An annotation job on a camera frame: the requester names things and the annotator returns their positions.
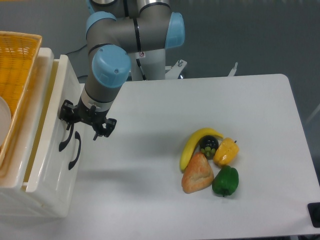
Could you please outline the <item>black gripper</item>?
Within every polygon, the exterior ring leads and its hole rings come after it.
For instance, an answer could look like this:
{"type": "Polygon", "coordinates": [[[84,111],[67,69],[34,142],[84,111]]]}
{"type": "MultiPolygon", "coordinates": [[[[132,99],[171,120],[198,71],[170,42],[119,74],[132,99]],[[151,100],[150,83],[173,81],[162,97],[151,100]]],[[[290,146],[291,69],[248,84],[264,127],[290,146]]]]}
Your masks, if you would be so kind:
{"type": "Polygon", "coordinates": [[[87,108],[82,102],[76,106],[69,100],[65,99],[60,107],[59,119],[66,122],[66,130],[71,128],[74,123],[84,123],[92,126],[95,131],[93,140],[98,137],[108,138],[116,127],[117,120],[106,118],[108,110],[97,111],[95,106],[87,108]]]}

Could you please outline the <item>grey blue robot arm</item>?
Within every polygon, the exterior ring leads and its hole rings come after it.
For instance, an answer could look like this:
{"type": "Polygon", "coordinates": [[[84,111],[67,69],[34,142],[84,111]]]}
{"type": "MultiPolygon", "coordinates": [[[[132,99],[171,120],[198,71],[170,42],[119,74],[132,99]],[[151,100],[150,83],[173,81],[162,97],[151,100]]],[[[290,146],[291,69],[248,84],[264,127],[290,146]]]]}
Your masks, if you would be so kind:
{"type": "Polygon", "coordinates": [[[89,74],[78,103],[65,100],[59,118],[68,131],[82,122],[93,128],[96,137],[108,137],[117,122],[106,115],[132,66],[141,64],[130,55],[181,46],[185,24],[167,0],[90,0],[87,5],[89,74]]]}

